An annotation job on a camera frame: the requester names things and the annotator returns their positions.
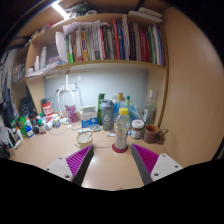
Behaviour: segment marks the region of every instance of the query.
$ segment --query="lamp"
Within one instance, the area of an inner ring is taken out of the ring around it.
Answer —
[[[58,12],[64,17],[64,19],[68,19],[68,18],[69,18],[70,13],[66,13],[65,10],[64,10],[60,5],[58,5],[58,2],[54,2],[54,3],[52,4],[52,7],[53,7],[56,11],[58,11]]]

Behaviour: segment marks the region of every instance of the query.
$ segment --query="jar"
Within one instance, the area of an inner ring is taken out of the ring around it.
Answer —
[[[139,139],[141,136],[142,128],[144,127],[144,122],[142,120],[133,120],[131,124],[133,127],[131,137]]]

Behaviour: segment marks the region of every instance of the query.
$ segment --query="green bottle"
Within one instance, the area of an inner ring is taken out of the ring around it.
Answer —
[[[100,103],[101,103],[101,100],[104,100],[104,96],[105,96],[105,93],[99,93],[99,96],[98,96],[97,123],[99,125],[102,125],[102,117],[101,117]]]

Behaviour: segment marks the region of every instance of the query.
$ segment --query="box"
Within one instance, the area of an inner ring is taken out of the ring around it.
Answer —
[[[18,82],[20,79],[22,79],[25,76],[25,65],[17,65],[13,68],[12,71],[12,83]]]
[[[97,124],[96,106],[80,107],[80,119],[83,128],[88,128],[92,124]]]

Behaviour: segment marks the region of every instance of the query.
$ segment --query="paper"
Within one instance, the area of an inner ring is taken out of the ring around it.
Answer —
[[[90,27],[92,25],[103,25],[108,23],[101,23],[100,20],[97,20],[95,22],[73,22],[72,24],[63,26],[64,31],[64,37],[66,37],[68,34],[70,34],[73,30],[79,29],[79,27]]]
[[[66,39],[62,32],[55,33],[56,47],[58,50],[59,57],[62,64],[68,64],[67,50],[66,50]]]

